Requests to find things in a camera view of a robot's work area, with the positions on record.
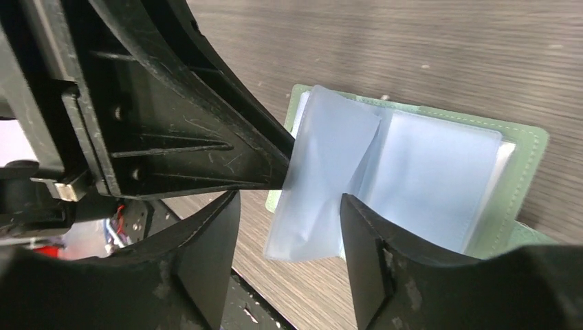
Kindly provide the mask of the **mint green card holder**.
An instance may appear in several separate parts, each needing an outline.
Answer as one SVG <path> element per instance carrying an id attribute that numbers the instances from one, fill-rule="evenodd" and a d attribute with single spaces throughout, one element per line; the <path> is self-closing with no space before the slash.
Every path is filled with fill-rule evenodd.
<path id="1" fill-rule="evenodd" d="M 549 140 L 539 127 L 332 91 L 292 89 L 295 138 L 268 259 L 345 257 L 340 200 L 453 252 L 485 259 L 552 239 L 517 220 Z"/>

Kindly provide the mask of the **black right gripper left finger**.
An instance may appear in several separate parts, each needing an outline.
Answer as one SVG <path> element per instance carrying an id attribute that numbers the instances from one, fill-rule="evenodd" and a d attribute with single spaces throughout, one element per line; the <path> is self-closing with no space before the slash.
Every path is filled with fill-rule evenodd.
<path id="1" fill-rule="evenodd" d="M 239 191 L 225 192 L 106 258 L 3 247 L 1 328 L 218 329 L 240 211 Z"/>

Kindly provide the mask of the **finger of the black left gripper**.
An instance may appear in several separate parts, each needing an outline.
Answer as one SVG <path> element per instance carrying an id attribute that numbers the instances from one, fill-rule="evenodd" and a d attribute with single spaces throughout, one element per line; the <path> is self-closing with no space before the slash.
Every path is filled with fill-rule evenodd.
<path id="1" fill-rule="evenodd" d="M 186 1 L 143 1 L 166 43 L 189 70 L 242 115 L 283 155 L 291 157 L 294 139 L 252 95 L 201 33 Z"/>
<path id="2" fill-rule="evenodd" d="M 143 1 L 61 1 L 67 101 L 100 193 L 163 199 L 280 188 L 290 157 L 178 58 Z"/>

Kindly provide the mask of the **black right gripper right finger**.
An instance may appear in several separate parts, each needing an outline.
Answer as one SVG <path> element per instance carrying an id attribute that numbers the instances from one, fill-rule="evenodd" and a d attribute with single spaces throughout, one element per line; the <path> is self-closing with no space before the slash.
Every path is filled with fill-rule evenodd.
<path id="1" fill-rule="evenodd" d="M 480 260 L 340 207 L 359 329 L 581 329 L 582 247 L 527 245 Z"/>

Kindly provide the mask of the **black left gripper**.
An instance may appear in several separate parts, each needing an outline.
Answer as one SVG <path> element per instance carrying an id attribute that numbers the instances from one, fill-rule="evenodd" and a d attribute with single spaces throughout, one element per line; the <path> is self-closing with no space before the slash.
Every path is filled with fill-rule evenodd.
<path id="1" fill-rule="evenodd" d="M 60 1 L 1 2 L 1 236 L 58 236 L 111 217 L 71 121 L 77 89 Z"/>

